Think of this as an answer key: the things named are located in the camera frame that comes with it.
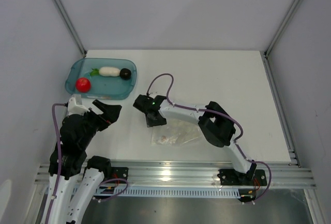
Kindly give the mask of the white radish with leaves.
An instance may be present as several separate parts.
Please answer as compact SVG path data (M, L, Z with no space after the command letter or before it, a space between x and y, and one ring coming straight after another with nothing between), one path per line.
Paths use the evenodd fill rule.
M120 69L117 67L101 67L101 68L94 68L90 72L90 76L103 76L103 77L119 77Z

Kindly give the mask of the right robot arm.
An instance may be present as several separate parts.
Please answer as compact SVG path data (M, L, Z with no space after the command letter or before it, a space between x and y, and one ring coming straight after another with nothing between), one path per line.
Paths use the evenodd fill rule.
M197 125L209 144L224 149L228 154L241 184L254 180L257 165L247 158L234 136L238 122L218 103L211 101L206 106L184 106L169 102L165 96L139 95L133 107L145 115L147 127L166 125L169 119Z

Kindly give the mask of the clear zip top bag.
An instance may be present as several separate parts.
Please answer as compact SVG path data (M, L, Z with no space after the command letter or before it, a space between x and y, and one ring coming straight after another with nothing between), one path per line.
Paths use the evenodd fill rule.
M170 119L166 125L152 128L151 145L193 145L201 142L202 138L202 132L197 125Z

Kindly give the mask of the red tomato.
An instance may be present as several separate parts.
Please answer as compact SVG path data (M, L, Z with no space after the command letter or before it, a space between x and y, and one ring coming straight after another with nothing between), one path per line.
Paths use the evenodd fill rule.
M78 78L75 87L79 92L87 93L91 89L91 82L88 78Z

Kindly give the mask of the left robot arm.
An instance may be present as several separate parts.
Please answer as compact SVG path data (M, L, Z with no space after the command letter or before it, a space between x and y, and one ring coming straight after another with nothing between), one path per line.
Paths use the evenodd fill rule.
M49 191L41 223L81 223L101 183L111 181L111 161L100 156L87 158L86 149L97 132L115 123L122 106L94 100L101 113L82 105L72 96L64 106L62 125L54 120L56 146L50 157Z

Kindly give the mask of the dark round fruit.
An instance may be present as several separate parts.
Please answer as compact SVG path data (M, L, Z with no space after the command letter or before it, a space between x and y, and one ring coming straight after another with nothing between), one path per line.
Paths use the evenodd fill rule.
M123 68L123 69L120 70L119 76L123 80L129 80L131 78L131 76L132 76L132 72L131 72L131 70L129 70L127 68Z

